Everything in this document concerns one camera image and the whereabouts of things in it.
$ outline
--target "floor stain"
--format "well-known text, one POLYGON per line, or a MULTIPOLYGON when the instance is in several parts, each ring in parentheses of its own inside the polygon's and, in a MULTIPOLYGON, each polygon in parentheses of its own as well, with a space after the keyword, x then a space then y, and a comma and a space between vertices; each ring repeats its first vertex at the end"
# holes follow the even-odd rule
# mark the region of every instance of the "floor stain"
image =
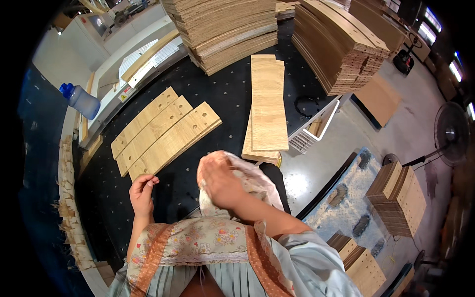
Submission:
POLYGON ((415 115, 414 112, 412 111, 412 109, 410 109, 409 107, 405 106, 404 107, 411 115, 415 115))
POLYGON ((436 197, 437 167, 433 163, 428 163, 424 166, 427 181, 427 195, 432 200, 436 197))

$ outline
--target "blue water bottle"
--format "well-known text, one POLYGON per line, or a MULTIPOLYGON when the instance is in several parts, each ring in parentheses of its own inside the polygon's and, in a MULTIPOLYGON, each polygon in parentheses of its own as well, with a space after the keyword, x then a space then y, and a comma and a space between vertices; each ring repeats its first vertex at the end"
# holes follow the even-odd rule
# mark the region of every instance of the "blue water bottle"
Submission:
POLYGON ((88 120, 95 118, 101 102, 94 96, 89 95, 80 85, 62 84, 59 91, 63 93, 63 97, 67 99, 67 103, 72 108, 79 111, 88 120))

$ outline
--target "monitor screen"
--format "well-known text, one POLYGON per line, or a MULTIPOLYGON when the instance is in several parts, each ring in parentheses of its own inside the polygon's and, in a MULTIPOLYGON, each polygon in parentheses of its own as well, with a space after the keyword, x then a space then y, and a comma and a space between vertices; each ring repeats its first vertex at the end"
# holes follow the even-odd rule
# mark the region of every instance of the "monitor screen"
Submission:
POLYGON ((99 33, 100 36, 103 36, 105 31, 107 30, 107 26, 104 24, 101 18, 98 15, 90 16, 87 18, 89 19, 97 33, 99 33))

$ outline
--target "drawstring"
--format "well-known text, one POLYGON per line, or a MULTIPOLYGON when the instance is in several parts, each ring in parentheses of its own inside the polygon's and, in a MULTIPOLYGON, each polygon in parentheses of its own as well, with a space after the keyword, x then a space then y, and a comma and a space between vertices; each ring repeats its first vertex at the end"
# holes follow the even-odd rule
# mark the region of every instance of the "drawstring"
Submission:
POLYGON ((206 297, 205 289, 203 288, 203 281, 205 280, 205 272, 203 271, 203 266, 199 267, 199 284, 201 285, 201 290, 203 291, 203 296, 206 297))

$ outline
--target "blue bottle lid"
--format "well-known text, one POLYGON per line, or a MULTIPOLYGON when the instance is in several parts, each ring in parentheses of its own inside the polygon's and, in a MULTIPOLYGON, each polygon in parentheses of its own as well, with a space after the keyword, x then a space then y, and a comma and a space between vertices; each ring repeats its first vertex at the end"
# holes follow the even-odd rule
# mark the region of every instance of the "blue bottle lid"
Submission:
POLYGON ((73 84, 69 83, 69 84, 62 84, 60 87, 59 87, 59 91, 61 93, 63 93, 63 97, 66 98, 66 99, 69 99, 69 97, 71 96, 71 94, 73 93, 74 91, 74 86, 73 84))

